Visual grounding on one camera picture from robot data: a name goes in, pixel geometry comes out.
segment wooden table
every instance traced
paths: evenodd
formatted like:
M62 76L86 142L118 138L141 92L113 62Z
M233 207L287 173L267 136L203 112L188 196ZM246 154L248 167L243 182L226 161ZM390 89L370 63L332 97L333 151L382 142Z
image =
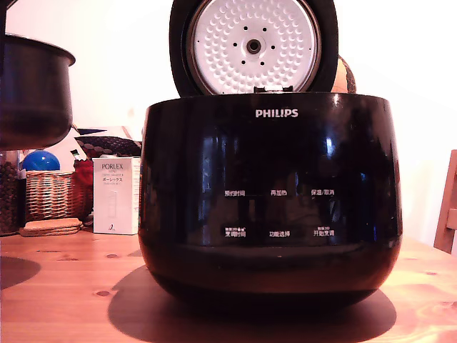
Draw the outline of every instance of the wooden table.
M457 342L457 259L404 239L387 282L342 312L196 314L144 266L138 237L1 239L2 342Z

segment wooden chair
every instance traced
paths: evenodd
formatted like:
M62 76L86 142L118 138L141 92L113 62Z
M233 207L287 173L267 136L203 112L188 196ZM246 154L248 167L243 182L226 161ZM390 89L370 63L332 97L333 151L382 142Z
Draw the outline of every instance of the wooden chair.
M451 253L457 230L457 150L451 152L434 247Z

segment blue ball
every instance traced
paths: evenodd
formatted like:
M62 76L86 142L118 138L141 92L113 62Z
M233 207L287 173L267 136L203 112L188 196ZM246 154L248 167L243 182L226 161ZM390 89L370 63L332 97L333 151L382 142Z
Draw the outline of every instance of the blue ball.
M25 170L60 170L60 163L57 157L47 151L36 150L28 154L22 162Z

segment white perforated lid plate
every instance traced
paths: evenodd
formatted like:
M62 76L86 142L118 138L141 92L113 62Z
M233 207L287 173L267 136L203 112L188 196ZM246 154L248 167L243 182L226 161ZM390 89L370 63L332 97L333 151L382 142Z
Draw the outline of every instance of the white perforated lid plate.
M318 24L304 0L204 0L187 39L192 76L206 94L305 91L320 54Z

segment rice cooker lid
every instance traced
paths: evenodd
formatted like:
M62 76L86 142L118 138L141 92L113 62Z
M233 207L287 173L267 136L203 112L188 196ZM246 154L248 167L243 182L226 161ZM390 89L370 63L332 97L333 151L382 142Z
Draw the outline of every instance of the rice cooker lid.
M171 55L174 53L171 16ZM182 96L245 94L256 89L330 91L338 66L338 27L333 1L198 0L181 35L176 72Z

